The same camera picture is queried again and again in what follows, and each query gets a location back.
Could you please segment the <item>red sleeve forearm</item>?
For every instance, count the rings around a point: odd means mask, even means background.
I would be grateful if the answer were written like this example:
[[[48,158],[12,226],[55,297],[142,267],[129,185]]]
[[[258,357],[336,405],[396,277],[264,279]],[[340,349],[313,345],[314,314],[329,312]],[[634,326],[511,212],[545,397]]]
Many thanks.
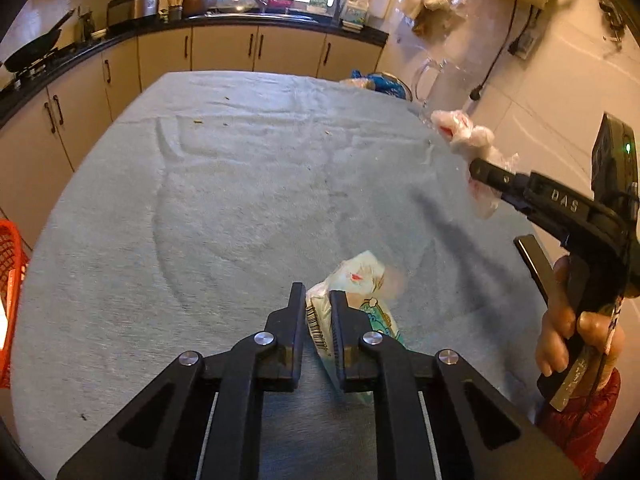
[[[611,420],[620,394],[620,372],[614,368],[608,383],[590,402],[585,396],[572,399],[562,412],[544,406],[535,425],[574,463],[582,478],[595,479],[604,468],[597,450]]]

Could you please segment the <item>person's right hand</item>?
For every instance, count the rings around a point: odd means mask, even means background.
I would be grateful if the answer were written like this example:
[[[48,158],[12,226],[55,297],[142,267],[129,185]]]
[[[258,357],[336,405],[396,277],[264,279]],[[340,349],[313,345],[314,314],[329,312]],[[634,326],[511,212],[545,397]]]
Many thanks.
[[[577,316],[566,294],[569,264],[570,258],[564,256],[553,266],[555,289],[549,295],[548,309],[541,319],[535,359],[541,374],[549,377],[567,369],[570,360],[567,341],[571,336],[578,334],[587,346],[595,348],[597,354],[591,359],[573,393],[573,398],[580,398],[588,394],[596,379],[600,355],[608,341],[610,318],[594,312],[582,312]]]

